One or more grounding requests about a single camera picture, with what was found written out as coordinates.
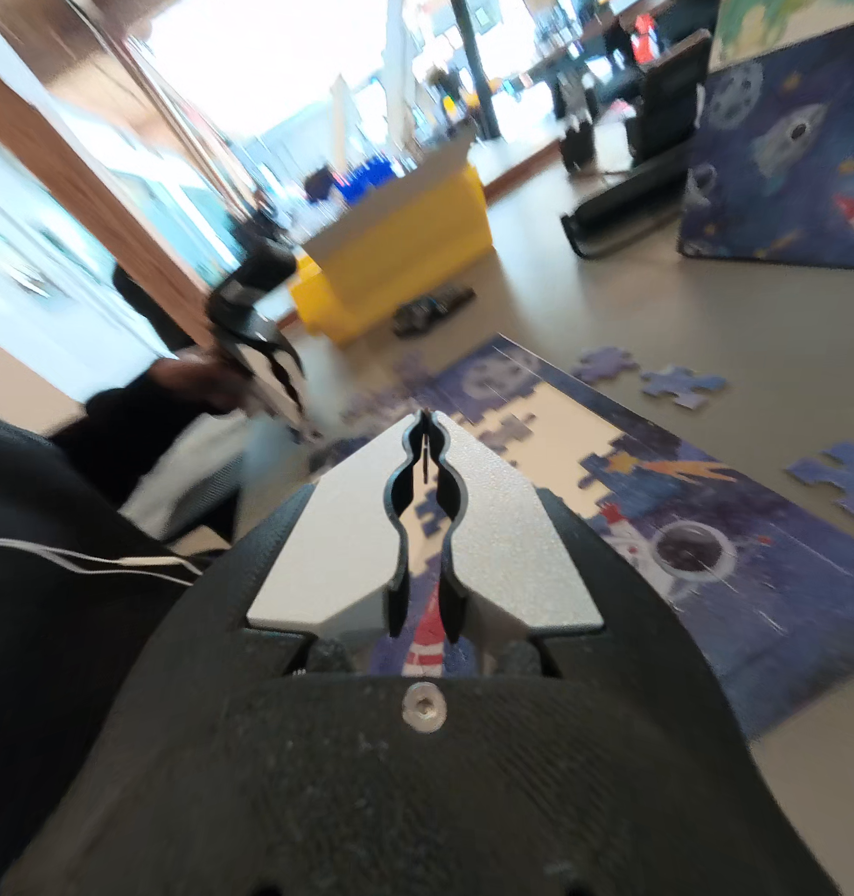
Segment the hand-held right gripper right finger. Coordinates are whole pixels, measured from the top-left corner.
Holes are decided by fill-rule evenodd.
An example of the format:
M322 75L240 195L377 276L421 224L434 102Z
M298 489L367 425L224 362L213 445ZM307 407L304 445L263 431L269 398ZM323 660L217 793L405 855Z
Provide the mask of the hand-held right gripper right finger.
M533 484L433 412L436 501L449 520L438 602L451 641L601 631L602 615Z

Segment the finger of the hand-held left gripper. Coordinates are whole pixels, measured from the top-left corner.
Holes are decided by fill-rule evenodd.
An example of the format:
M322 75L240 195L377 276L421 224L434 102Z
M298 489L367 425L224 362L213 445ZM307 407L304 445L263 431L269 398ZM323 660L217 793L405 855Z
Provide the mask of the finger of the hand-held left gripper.
M287 338L276 338L272 346L272 374L299 414L306 415L305 375L300 356Z
M274 342L240 344L242 362L252 373L252 396L256 406L275 419L284 420L293 432L306 431L306 415L300 415L272 374Z

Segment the person's left forearm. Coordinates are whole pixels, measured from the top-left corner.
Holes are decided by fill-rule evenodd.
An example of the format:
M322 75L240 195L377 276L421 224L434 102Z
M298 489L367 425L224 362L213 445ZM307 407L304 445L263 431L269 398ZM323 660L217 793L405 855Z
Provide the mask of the person's left forearm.
M100 392L82 417L47 437L69 464L116 508L121 508L179 435L209 410L182 400L150 380Z

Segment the small black device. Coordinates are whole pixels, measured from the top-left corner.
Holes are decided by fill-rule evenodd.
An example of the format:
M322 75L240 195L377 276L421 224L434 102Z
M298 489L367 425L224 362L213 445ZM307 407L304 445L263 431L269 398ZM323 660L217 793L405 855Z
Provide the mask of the small black device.
M591 118L573 118L560 138L559 149L567 175L592 169L595 165L595 139Z

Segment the yellow box with white flap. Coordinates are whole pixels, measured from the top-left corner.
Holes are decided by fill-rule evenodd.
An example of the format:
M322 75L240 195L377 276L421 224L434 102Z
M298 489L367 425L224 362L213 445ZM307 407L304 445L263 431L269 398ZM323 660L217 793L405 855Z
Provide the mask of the yellow box with white flap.
M301 244L288 286L298 319L338 346L443 286L493 249L475 130L429 151Z

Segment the person's left hand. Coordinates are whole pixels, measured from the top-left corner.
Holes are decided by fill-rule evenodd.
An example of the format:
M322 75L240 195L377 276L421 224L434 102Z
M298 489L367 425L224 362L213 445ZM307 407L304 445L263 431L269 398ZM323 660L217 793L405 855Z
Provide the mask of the person's left hand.
M203 405L215 415L242 409L251 393L247 372L214 351L188 350L176 357L160 358L147 375L170 394Z

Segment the black flat device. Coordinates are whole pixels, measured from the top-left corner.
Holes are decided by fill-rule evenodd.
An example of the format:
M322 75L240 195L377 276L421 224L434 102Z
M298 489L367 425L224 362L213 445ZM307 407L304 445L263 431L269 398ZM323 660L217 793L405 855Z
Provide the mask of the black flat device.
M476 298L470 286L447 285L401 305L392 316L391 329L399 339L419 337L454 315Z

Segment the joined blue puzzle pieces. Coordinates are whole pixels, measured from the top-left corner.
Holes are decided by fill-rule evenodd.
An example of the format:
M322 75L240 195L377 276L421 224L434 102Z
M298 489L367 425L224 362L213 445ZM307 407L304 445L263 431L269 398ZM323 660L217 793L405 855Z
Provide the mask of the joined blue puzzle pieces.
M837 504L854 517L854 442L837 442L818 457L802 458L785 470L807 486L830 485L841 490Z

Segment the space jigsaw puzzle tray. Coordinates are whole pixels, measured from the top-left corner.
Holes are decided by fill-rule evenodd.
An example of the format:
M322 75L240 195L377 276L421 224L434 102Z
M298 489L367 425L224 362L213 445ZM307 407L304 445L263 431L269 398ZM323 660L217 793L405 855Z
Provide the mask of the space jigsaw puzzle tray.
M672 606L748 739L854 678L854 538L497 336L439 374L356 397L320 476L420 406L472 436L508 414L533 434L500 458L562 499Z

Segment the wooden pillar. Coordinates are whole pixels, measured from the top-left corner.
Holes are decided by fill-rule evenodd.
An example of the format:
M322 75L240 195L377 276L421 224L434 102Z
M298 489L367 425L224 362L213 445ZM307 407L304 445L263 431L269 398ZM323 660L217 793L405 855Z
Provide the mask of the wooden pillar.
M0 74L0 143L201 346L213 342L203 280L130 203L67 129Z

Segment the dark metal post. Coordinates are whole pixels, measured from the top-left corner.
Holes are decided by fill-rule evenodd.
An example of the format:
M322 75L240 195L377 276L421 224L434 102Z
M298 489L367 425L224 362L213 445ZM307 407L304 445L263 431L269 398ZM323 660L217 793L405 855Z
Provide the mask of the dark metal post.
M500 140L500 126L492 105L492 92L480 56L473 18L466 1L450 1L450 4L455 17L456 27L463 40L466 60L474 83L484 138L486 140Z

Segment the blue container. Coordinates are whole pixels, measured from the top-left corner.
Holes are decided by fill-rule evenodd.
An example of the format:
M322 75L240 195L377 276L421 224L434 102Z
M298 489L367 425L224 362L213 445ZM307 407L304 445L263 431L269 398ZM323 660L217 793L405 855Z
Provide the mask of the blue container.
M333 186L343 203L354 206L382 185L404 176L406 169L384 153L368 157L358 166L333 174Z

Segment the purple starry puzzle piece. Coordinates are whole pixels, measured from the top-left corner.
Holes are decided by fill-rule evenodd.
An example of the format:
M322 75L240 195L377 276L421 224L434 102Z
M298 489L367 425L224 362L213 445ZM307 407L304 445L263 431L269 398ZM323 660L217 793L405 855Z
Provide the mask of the purple starry puzzle piece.
M617 346L604 346L583 353L578 364L570 370L570 375L585 384L593 385L638 368L639 364L631 352Z

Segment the blue and white puzzle piece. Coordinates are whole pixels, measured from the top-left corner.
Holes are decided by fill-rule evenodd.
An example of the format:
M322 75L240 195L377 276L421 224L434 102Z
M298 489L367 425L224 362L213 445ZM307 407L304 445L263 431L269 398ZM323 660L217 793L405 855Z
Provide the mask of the blue and white puzzle piece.
M668 396L674 405L689 410L704 407L710 394L727 386L723 376L699 375L688 367L672 364L659 371L643 371L641 381L645 395L654 398Z

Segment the long black case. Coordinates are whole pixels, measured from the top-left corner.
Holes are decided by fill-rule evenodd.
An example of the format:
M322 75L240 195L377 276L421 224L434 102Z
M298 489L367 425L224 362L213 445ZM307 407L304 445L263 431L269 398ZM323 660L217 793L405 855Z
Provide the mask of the long black case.
M572 251L594 261L620 251L680 217L690 165L687 142L632 168L560 218Z

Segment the illustrated puzzle box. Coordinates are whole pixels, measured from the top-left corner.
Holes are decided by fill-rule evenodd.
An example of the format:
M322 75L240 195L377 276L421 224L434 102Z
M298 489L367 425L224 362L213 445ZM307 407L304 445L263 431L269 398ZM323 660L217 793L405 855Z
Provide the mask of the illustrated puzzle box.
M680 254L854 270L854 1L721 2L690 150Z

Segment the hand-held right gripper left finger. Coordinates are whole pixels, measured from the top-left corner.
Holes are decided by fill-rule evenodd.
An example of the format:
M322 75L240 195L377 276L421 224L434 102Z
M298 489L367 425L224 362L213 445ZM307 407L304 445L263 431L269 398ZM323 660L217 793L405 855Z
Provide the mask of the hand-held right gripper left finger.
M401 515L413 500L425 414L399 420L312 487L247 611L252 628L396 637L410 574Z

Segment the joined satellite puzzle piece cluster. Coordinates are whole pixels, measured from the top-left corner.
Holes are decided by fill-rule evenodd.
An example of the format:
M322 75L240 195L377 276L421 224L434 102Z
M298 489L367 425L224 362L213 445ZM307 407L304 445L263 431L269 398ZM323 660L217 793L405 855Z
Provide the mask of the joined satellite puzzle piece cluster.
M502 456L508 452L511 443L524 442L533 434L535 420L536 416L532 412L525 412L521 416L508 414L500 419L494 428L487 428L475 434L475 438L495 454ZM414 507L414 515L421 533L427 539L440 534L443 521L447 519L437 499L437 480L438 474L429 479L428 484L431 487L420 503Z

